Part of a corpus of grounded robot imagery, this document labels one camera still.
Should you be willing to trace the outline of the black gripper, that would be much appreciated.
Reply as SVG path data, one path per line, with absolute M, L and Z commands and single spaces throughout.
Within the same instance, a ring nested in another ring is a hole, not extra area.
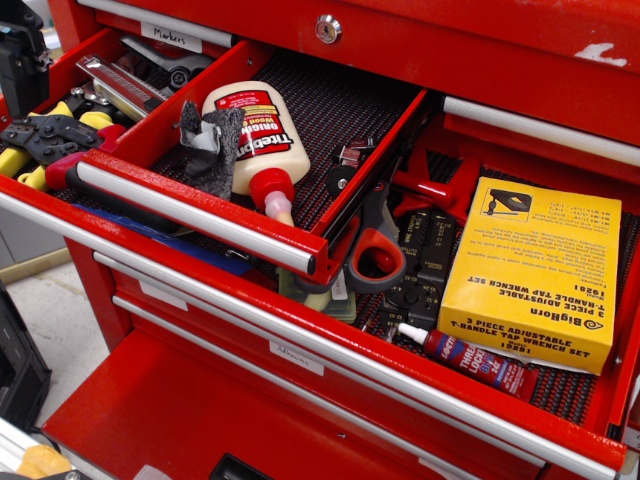
M 43 27 L 29 6 L 1 7 L 1 91 L 11 118 L 26 116 L 49 98 L 52 60 Z

